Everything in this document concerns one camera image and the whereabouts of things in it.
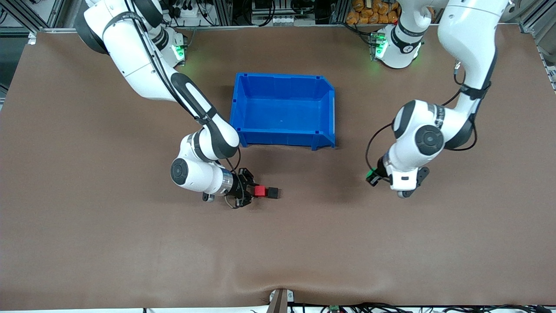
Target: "wire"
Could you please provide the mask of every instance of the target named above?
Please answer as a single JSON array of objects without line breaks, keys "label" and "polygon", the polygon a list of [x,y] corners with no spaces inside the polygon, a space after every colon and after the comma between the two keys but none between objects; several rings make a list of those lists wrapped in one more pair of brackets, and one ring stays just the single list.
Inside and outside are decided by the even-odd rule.
[{"label": "wire", "polygon": [[8,11],[4,11],[3,8],[0,8],[0,10],[0,24],[2,24],[8,17]]},{"label": "wire", "polygon": [[385,130],[386,128],[392,126],[392,123],[389,123],[387,125],[384,125],[381,129],[377,130],[376,133],[371,137],[371,139],[369,140],[369,143],[367,144],[367,149],[365,150],[365,161],[367,162],[367,166],[369,167],[369,169],[373,169],[373,167],[371,166],[371,164],[369,163],[369,148],[371,147],[371,143],[373,142],[373,140],[375,139],[375,137],[380,134],[381,131]]},{"label": "wire", "polygon": [[343,25],[343,26],[345,26],[347,29],[351,30],[352,32],[357,33],[357,34],[360,34],[360,35],[367,35],[367,36],[371,35],[370,32],[363,32],[363,31],[360,31],[359,29],[357,29],[357,26],[355,26],[355,25],[354,25],[354,28],[353,28],[353,27],[349,26],[348,24],[346,24],[346,23],[344,23],[344,22],[334,22],[334,23],[332,23],[332,24],[333,24],[333,25],[334,25],[334,24]]},{"label": "wire", "polygon": [[463,81],[462,81],[462,82],[459,82],[459,81],[458,81],[458,74],[457,74],[457,73],[454,73],[454,81],[455,81],[456,84],[458,84],[458,85],[460,85],[460,86],[463,85],[463,83],[464,83],[464,81],[465,81],[465,73],[463,73]]},{"label": "wire", "polygon": [[203,10],[205,10],[206,16],[205,16],[205,14],[203,14],[203,12],[201,12],[201,4],[199,3],[199,0],[195,0],[195,2],[197,2],[197,6],[199,7],[199,12],[201,13],[201,16],[205,19],[205,21],[207,21],[207,23],[209,23],[210,26],[216,26],[216,24],[212,22],[212,18],[210,19],[210,21],[209,21],[209,19],[207,19],[207,16],[210,18],[210,14],[209,14],[209,11],[207,10],[206,2],[204,3],[204,6],[203,6]]},{"label": "wire", "polygon": [[239,208],[238,206],[232,206],[232,204],[228,201],[228,195],[225,195],[225,196],[224,196],[224,201],[225,201],[226,204],[227,204],[230,208],[232,208],[232,209],[237,209],[237,208]]},{"label": "wire", "polygon": [[[244,0],[243,1],[243,4],[241,5],[241,14],[244,17],[245,22],[247,22],[247,24],[253,26],[255,24],[253,24],[252,20],[247,17],[247,13],[251,12],[253,10],[251,7],[247,6],[249,3],[250,3],[250,0]],[[262,24],[260,24],[258,26],[263,27],[263,26],[268,25],[272,21],[272,19],[274,18],[275,13],[276,13],[276,3],[274,2],[274,0],[269,0],[269,16],[267,17],[265,22],[263,22]]]},{"label": "wire", "polygon": [[450,151],[467,151],[467,150],[471,150],[471,148],[473,148],[475,146],[475,144],[477,144],[477,128],[475,127],[475,121],[471,121],[471,126],[473,127],[473,134],[474,134],[474,139],[473,139],[473,143],[467,147],[467,148],[461,148],[461,149],[447,149]]},{"label": "wire", "polygon": [[461,90],[458,89],[458,91],[455,93],[455,95],[453,95],[448,101],[446,101],[445,103],[441,104],[441,106],[447,106],[448,103],[454,101],[454,99],[460,94]]},{"label": "wire", "polygon": [[193,38],[195,38],[195,33],[197,32],[197,27],[193,28],[193,33],[191,34],[191,39],[187,41],[187,47],[189,48],[193,43]]},{"label": "wire", "polygon": [[238,153],[239,155],[238,155],[238,157],[237,157],[237,163],[236,163],[236,166],[234,166],[234,170],[236,170],[237,167],[240,166],[240,162],[241,162],[241,149],[240,149],[240,147],[237,147],[237,153]]},{"label": "wire", "polygon": [[315,5],[314,5],[314,3],[313,3],[313,8],[310,8],[310,9],[308,9],[307,11],[303,11],[303,6],[302,6],[301,3],[299,4],[299,7],[296,8],[296,7],[295,7],[295,3],[296,3],[296,2],[300,2],[300,1],[301,1],[301,0],[291,0],[290,8],[291,8],[292,11],[295,12],[295,14],[307,15],[307,14],[311,14],[311,13],[315,12]]},{"label": "wire", "polygon": [[269,7],[269,17],[266,19],[266,21],[263,24],[260,24],[259,27],[268,25],[274,18],[274,13],[276,12],[276,3],[274,2],[274,0],[269,0],[269,1],[271,2],[271,6]]},{"label": "wire", "polygon": [[170,26],[172,26],[172,20],[174,20],[174,22],[176,22],[176,27],[179,27],[180,25],[177,23],[176,16],[173,13],[170,14],[170,11],[173,9],[173,6],[170,5],[170,0],[167,0],[166,2],[162,1],[162,3],[164,3],[166,8],[168,9],[168,15],[170,16]]},{"label": "wire", "polygon": [[365,42],[367,45],[369,46],[373,46],[374,44],[372,44],[371,42],[365,40],[365,38],[363,38],[363,36],[371,36],[370,32],[363,32],[360,31],[359,29],[357,29],[357,25],[354,24],[353,27],[349,26],[348,24],[344,23],[344,22],[334,22],[333,24],[338,24],[338,25],[343,25],[345,26],[347,29],[351,30],[352,32],[354,32],[356,35],[359,36],[359,38],[361,38],[361,40],[363,40],[363,42]]}]

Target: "metal bracket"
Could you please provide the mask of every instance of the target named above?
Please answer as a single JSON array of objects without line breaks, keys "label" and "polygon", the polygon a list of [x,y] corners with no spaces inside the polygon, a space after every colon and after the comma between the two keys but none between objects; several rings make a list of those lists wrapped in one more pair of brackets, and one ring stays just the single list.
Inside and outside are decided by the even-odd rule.
[{"label": "metal bracket", "polygon": [[[286,290],[286,291],[287,291],[287,301],[294,302],[294,292],[291,290]],[[270,301],[272,301],[272,298],[274,298],[274,294],[276,294],[276,290],[270,293]]]},{"label": "metal bracket", "polygon": [[419,172],[417,173],[417,187],[409,191],[398,191],[398,197],[402,199],[409,198],[415,192],[415,190],[417,190],[417,188],[421,187],[421,183],[423,183],[425,178],[429,175],[429,172],[430,171],[428,167],[420,168]]},{"label": "metal bracket", "polygon": [[287,298],[289,290],[277,289],[273,291],[274,296],[270,301],[270,305],[266,313],[287,313]]},{"label": "metal bracket", "polygon": [[27,38],[29,38],[29,40],[27,41],[28,45],[34,45],[35,43],[37,43],[37,36],[34,33],[29,33],[29,36],[27,36]]}]

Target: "green indicator light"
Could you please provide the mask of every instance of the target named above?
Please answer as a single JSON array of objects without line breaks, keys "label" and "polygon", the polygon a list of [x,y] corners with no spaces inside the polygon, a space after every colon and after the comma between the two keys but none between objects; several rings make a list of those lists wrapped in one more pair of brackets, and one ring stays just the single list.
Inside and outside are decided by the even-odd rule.
[{"label": "green indicator light", "polygon": [[388,41],[384,40],[377,48],[376,48],[376,57],[382,58],[384,56],[384,52],[388,48]]},{"label": "green indicator light", "polygon": [[183,48],[181,46],[174,46],[172,45],[172,50],[174,51],[174,54],[176,55],[178,60],[183,60]]}]

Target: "black band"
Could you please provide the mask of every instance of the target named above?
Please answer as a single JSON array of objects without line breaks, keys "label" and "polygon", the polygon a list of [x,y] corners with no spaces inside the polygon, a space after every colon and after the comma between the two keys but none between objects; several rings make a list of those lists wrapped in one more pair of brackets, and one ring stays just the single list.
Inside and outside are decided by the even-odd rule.
[{"label": "black band", "polygon": [[489,81],[488,85],[485,88],[475,89],[475,88],[469,87],[466,84],[463,84],[461,86],[461,88],[459,89],[459,91],[461,91],[462,94],[468,95],[469,99],[471,99],[471,100],[484,99],[485,95],[486,95],[486,93],[489,90],[491,85],[492,85],[492,83]]},{"label": "black band", "polygon": [[89,48],[93,49],[93,51],[107,55],[108,51],[106,50],[104,42],[102,42],[100,37],[89,27],[87,21],[85,21],[84,12],[85,10],[81,9],[79,13],[77,13],[73,23],[77,34]]},{"label": "black band", "polygon": [[151,0],[133,0],[132,2],[153,28],[162,23],[162,13]]},{"label": "black band", "polygon": [[443,106],[437,105],[436,106],[436,118],[434,119],[434,125],[439,129],[442,128],[444,124],[444,117],[446,116],[446,110]]},{"label": "black band", "polygon": [[162,51],[162,49],[168,44],[168,32],[163,29],[162,33],[162,41],[156,44],[159,51]]},{"label": "black band", "polygon": [[392,121],[392,129],[394,130],[394,136],[396,139],[400,138],[407,129],[409,125],[409,121],[411,120],[411,116],[413,115],[413,110],[415,109],[415,100],[411,100],[408,103],[404,104],[404,110],[401,112],[400,124],[398,128],[394,130],[394,121]]},{"label": "black band", "polygon": [[402,33],[404,33],[404,34],[406,34],[406,35],[408,35],[408,36],[411,36],[411,37],[421,37],[422,35],[424,35],[424,34],[426,33],[426,30],[424,30],[424,31],[422,31],[422,32],[420,32],[420,33],[412,32],[412,31],[410,31],[409,29],[405,28],[405,27],[400,23],[400,21],[398,21],[398,27],[400,28],[400,30],[401,30]]},{"label": "black band", "polygon": [[212,118],[216,115],[216,113],[217,113],[216,108],[211,107],[207,113],[195,119],[195,121],[199,123],[201,126],[206,125],[212,121]]},{"label": "black band", "polygon": [[202,132],[203,130],[199,130],[198,132],[193,134],[193,150],[195,151],[195,154],[199,157],[199,159],[201,159],[203,162],[207,162],[209,163],[211,160],[209,160],[205,154],[203,153],[203,151],[201,150],[201,144],[199,143],[199,134]]},{"label": "black band", "polygon": [[392,29],[392,33],[390,34],[391,35],[390,37],[392,38],[392,42],[394,43],[394,45],[396,47],[398,47],[400,49],[400,52],[403,53],[403,54],[411,53],[421,43],[421,41],[417,41],[417,42],[414,42],[414,43],[408,43],[408,42],[402,41],[396,35],[396,32],[394,30],[395,30],[395,28]]},{"label": "black band", "polygon": [[155,38],[152,39],[152,42],[157,43],[158,41],[160,41],[163,37],[164,37],[164,28],[160,28],[160,33],[158,33],[158,35],[156,35]]},{"label": "black band", "polygon": [[141,19],[141,17],[133,12],[123,12],[120,13],[116,16],[114,16],[113,19],[111,19],[108,24],[106,24],[105,29],[102,31],[102,37],[104,37],[104,32],[106,32],[106,30],[110,27],[110,26],[115,26],[116,22],[119,22],[123,19],[136,19],[138,21],[141,22],[141,27],[144,27],[145,25],[143,24],[143,20]]}]

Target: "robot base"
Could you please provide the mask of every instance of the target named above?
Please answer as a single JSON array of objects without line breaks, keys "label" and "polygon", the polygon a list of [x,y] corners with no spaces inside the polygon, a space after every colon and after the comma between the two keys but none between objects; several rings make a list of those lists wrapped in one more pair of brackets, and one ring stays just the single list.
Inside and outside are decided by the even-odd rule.
[{"label": "robot base", "polygon": [[386,43],[382,46],[373,47],[373,55],[376,60],[380,60],[384,65],[393,69],[403,69],[411,64],[413,59],[417,57],[421,44],[416,48],[410,47],[412,50],[409,53],[402,53],[400,49],[392,42],[392,30],[394,25],[388,25],[379,30],[378,33],[383,33]]}]

